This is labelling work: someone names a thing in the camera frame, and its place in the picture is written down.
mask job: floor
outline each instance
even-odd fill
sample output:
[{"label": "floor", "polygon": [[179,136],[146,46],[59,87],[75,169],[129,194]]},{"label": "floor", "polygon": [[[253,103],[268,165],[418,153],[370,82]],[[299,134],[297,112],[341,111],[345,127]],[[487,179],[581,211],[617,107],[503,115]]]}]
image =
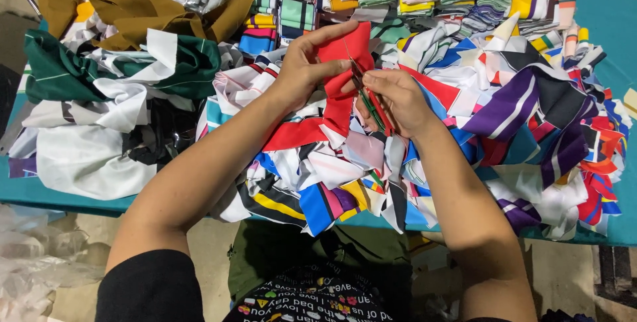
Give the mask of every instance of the floor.
[{"label": "floor", "polygon": [[[37,26],[35,13],[27,0],[0,0],[0,63],[21,73],[26,58],[21,51],[22,33]],[[52,223],[63,230],[82,229],[90,236],[83,262],[105,264],[119,219],[69,214]],[[207,321],[225,317],[230,302],[226,286],[228,259],[237,224],[224,224],[205,219],[188,233],[188,244],[201,284],[204,316]],[[594,296],[593,248],[589,245],[559,244],[540,240],[522,240],[527,271],[532,283],[536,308],[562,309],[569,314],[584,313],[597,322],[635,321],[637,310]],[[457,294],[460,286],[458,269],[427,272],[415,281],[417,305],[424,305],[429,293]],[[99,284],[80,288],[60,288],[49,316],[63,322],[92,321]]]}]

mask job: right hand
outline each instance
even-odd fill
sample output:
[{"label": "right hand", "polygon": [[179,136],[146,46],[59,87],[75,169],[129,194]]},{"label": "right hand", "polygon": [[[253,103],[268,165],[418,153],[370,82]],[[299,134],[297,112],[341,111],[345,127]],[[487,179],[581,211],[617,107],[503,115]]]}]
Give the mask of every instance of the right hand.
[{"label": "right hand", "polygon": [[[416,138],[425,133],[428,123],[438,120],[413,77],[402,70],[372,70],[362,77],[365,87],[379,94],[378,101],[388,113],[396,133],[405,138]],[[361,113],[371,130],[378,126],[365,107],[362,99],[356,101],[356,109]]]}]

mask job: brown fabric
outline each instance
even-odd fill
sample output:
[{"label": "brown fabric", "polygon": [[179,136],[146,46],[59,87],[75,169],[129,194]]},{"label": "brown fabric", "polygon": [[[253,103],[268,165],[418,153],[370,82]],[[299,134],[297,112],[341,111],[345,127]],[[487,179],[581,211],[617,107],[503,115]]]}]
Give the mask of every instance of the brown fabric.
[{"label": "brown fabric", "polygon": [[[93,44],[107,50],[139,50],[148,28],[221,42],[228,39],[248,16],[252,0],[229,0],[205,18],[213,23],[205,32],[201,19],[173,0],[90,0],[100,19],[115,25],[118,33]],[[48,31],[60,38],[76,15],[82,0],[38,0]]]},{"label": "brown fabric", "polygon": [[203,15],[208,22],[213,23],[206,30],[209,40],[226,41],[243,25],[250,16],[250,6],[254,0],[228,0],[223,5]]}]

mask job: teal table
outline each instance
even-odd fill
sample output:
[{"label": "teal table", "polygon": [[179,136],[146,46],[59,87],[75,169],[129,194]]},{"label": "teal table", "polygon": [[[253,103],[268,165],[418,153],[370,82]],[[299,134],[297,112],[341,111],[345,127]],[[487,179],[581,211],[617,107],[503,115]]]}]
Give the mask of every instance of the teal table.
[{"label": "teal table", "polygon": [[[577,0],[575,18],[580,26],[589,29],[591,42],[602,45],[608,53],[608,57],[595,69],[600,82],[612,89],[614,98],[623,98],[634,83],[632,68],[637,65],[637,54],[632,51],[637,48],[637,35],[632,33],[631,29],[637,21],[637,0]],[[10,122],[25,101],[26,95],[18,93]],[[633,147],[631,142],[632,140],[628,144],[626,169],[622,181],[614,186],[623,214],[610,217],[608,236],[578,226],[576,237],[569,242],[637,246],[637,205],[634,201],[634,197],[637,196],[637,146]],[[45,188],[36,177],[9,179],[8,176],[8,158],[0,157],[0,201],[18,205],[117,217],[126,211],[134,199],[134,196],[128,196],[117,200],[95,200]],[[343,223],[337,223],[391,228],[385,219],[376,218],[367,211]],[[440,231],[439,226],[429,229],[418,223],[410,223],[407,228]],[[527,229],[522,234],[526,237],[542,238],[537,228]]]}]

